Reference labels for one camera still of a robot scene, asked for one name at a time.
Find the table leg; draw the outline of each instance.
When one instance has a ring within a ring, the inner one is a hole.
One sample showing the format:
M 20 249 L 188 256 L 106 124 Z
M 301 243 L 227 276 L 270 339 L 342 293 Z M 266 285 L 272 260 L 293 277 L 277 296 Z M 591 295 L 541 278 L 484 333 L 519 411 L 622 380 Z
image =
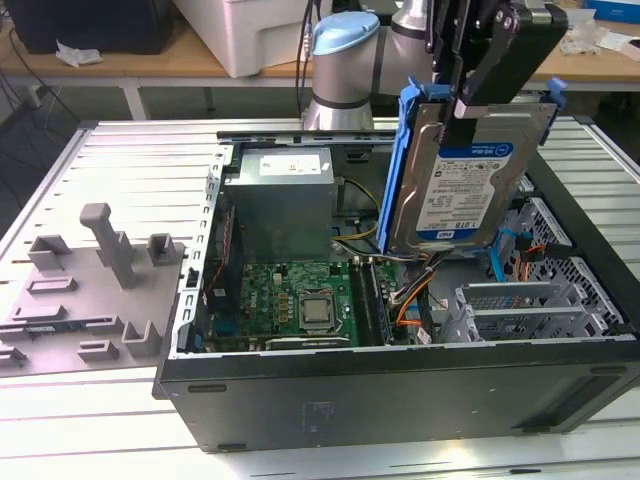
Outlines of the table leg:
M 133 82 L 127 82 L 121 86 L 124 96 L 127 98 L 129 110 L 131 110 L 131 118 L 133 120 L 149 120 L 147 107 L 140 95 L 140 88 Z
M 204 87 L 204 101 L 207 105 L 208 112 L 213 112 L 216 109 L 216 104 L 213 101 L 213 92 L 211 87 Z
M 40 103 L 40 97 L 38 97 L 38 87 L 28 86 L 28 87 L 14 87 L 17 91 L 18 95 L 22 97 L 22 100 L 27 102 L 27 104 L 32 108 L 40 108 L 42 103 Z

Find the white box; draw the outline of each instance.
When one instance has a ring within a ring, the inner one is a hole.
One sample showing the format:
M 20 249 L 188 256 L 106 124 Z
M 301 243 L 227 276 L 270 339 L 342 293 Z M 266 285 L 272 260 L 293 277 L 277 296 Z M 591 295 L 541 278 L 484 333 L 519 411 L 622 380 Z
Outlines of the white box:
M 174 3 L 233 78 L 255 75 L 264 67 L 296 59 L 306 0 Z M 331 3 L 322 1 L 322 18 L 331 13 Z

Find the hard drive label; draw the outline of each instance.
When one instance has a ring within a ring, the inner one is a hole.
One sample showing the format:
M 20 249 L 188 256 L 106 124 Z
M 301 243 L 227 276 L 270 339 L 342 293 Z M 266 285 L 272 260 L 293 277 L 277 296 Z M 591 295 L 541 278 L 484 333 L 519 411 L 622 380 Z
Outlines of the hard drive label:
M 507 165 L 512 153 L 511 143 L 441 149 L 418 217 L 417 234 L 425 240 L 457 240 L 472 235 L 495 193 L 491 178 Z

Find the metal grille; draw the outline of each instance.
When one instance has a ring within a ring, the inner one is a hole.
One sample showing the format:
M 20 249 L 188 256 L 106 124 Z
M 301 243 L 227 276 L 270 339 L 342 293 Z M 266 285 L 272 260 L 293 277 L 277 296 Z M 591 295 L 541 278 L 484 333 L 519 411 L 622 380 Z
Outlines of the metal grille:
M 602 336 L 607 324 L 582 303 L 579 285 L 509 282 L 456 289 L 439 342 Z
M 511 214 L 507 223 L 516 232 L 528 231 L 533 236 L 534 245 L 560 243 L 571 245 L 571 241 L 564 233 L 551 212 L 539 198 L 533 198 L 525 205 L 519 215 Z M 503 268 L 511 272 L 514 269 L 518 252 L 512 237 L 503 236 L 500 249 L 500 259 Z M 505 275 L 508 281 L 516 281 L 513 273 Z M 604 334 L 608 335 L 609 327 L 613 324 L 624 323 L 618 310 L 609 296 L 595 279 L 587 264 L 579 257 L 568 260 L 554 260 L 545 258 L 544 261 L 530 265 L 529 281 L 541 281 L 558 284 L 577 284 L 584 289 L 586 296 L 582 305 L 590 312 L 598 313 L 607 324 Z

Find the black computer chassis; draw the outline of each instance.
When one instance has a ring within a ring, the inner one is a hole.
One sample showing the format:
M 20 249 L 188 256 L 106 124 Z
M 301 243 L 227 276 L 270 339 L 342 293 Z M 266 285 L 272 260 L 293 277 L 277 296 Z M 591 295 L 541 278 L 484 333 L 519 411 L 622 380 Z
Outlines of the black computer chassis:
M 620 313 L 640 283 L 536 154 L 527 171 Z M 638 384 L 637 341 L 167 360 L 165 394 L 206 452 L 561 433 Z

